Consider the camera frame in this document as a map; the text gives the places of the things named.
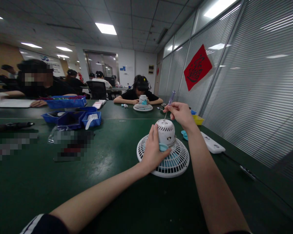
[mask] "blue storage bin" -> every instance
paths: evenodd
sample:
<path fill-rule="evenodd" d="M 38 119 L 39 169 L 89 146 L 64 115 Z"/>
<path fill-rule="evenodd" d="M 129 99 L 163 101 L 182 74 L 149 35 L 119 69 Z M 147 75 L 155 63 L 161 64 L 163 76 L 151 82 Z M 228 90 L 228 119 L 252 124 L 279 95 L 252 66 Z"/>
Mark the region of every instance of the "blue storage bin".
<path fill-rule="evenodd" d="M 61 111 L 53 111 L 53 112 L 49 112 L 49 113 L 45 113 L 45 114 L 43 114 L 43 115 L 41 115 L 43 118 L 44 118 L 44 120 L 47 122 L 47 123 L 56 123 L 56 121 L 57 121 L 57 119 L 59 118 L 59 117 L 53 117 L 53 116 L 50 116 L 50 115 L 48 115 L 48 114 L 50 114 L 50 113 L 59 113 L 59 112 L 61 112 Z"/>
<path fill-rule="evenodd" d="M 53 96 L 52 98 L 69 98 L 74 96 Z M 87 104 L 86 97 L 81 99 L 46 100 L 51 109 L 84 107 Z"/>
<path fill-rule="evenodd" d="M 101 124 L 101 112 L 100 111 L 98 111 L 98 112 L 86 112 L 86 114 L 84 115 L 84 117 L 82 119 L 82 122 L 84 123 L 84 126 L 87 125 L 88 116 L 91 115 L 91 114 L 98 114 L 98 119 L 92 120 L 92 122 L 91 122 L 89 127 L 100 126 L 100 124 Z"/>
<path fill-rule="evenodd" d="M 79 129 L 83 127 L 82 118 L 86 112 L 76 111 L 76 112 L 66 112 L 64 115 L 58 118 L 56 121 L 57 125 L 66 125 L 70 129 Z"/>

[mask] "hand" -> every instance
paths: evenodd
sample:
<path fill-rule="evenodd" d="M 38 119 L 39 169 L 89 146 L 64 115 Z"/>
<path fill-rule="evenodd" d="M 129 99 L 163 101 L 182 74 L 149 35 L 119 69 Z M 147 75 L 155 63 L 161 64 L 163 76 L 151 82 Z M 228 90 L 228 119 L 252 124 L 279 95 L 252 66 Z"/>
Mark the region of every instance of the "hand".
<path fill-rule="evenodd" d="M 165 106 L 163 112 L 166 113 L 167 111 L 171 112 L 170 118 L 172 120 L 176 119 L 183 129 L 188 130 L 193 126 L 196 126 L 188 104 L 173 102 L 171 106 Z"/>
<path fill-rule="evenodd" d="M 155 126 L 152 124 L 149 137 L 146 141 L 146 149 L 140 162 L 143 165 L 145 173 L 149 174 L 152 172 L 171 151 L 172 149 L 169 148 L 164 152 L 160 152 L 159 130 L 157 124 Z"/>
<path fill-rule="evenodd" d="M 133 105 L 138 104 L 138 103 L 139 103 L 139 99 L 132 100 L 132 104 L 133 104 Z"/>
<path fill-rule="evenodd" d="M 43 101 L 43 100 L 37 100 L 37 101 L 34 101 L 30 104 L 30 107 L 41 107 L 41 106 L 45 106 L 47 105 L 48 103 Z"/>

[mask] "white power strip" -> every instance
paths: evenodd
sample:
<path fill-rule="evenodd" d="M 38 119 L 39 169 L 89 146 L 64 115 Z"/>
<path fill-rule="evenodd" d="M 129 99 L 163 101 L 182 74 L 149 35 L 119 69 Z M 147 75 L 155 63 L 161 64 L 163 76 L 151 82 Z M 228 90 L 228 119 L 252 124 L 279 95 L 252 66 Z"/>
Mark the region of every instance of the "white power strip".
<path fill-rule="evenodd" d="M 225 148 L 223 148 L 220 144 L 218 144 L 216 141 L 214 141 L 212 138 L 210 138 L 209 136 L 207 136 L 205 133 L 201 132 L 205 143 L 207 145 L 208 150 L 213 153 L 213 154 L 217 154 L 217 153 L 221 153 L 226 151 Z"/>

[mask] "red diamond decoration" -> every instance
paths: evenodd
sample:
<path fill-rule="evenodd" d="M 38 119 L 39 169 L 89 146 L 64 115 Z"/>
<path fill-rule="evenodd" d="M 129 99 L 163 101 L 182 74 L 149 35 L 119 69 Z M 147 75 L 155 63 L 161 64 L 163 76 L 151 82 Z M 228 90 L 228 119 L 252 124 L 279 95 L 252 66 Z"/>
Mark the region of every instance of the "red diamond decoration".
<path fill-rule="evenodd" d="M 208 59 L 204 45 L 196 52 L 193 59 L 183 72 L 185 74 L 188 90 L 198 83 L 211 69 L 212 64 Z"/>

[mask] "yellow container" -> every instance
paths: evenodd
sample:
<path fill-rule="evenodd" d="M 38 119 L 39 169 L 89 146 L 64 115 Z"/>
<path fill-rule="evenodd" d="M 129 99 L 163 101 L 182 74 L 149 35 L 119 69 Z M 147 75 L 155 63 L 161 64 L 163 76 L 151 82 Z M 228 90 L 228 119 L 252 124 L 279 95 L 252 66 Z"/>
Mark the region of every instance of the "yellow container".
<path fill-rule="evenodd" d="M 192 117 L 193 117 L 194 122 L 196 123 L 196 125 L 202 125 L 202 123 L 203 123 L 203 121 L 204 121 L 203 118 L 201 118 L 201 117 L 198 116 L 198 115 L 193 115 Z"/>

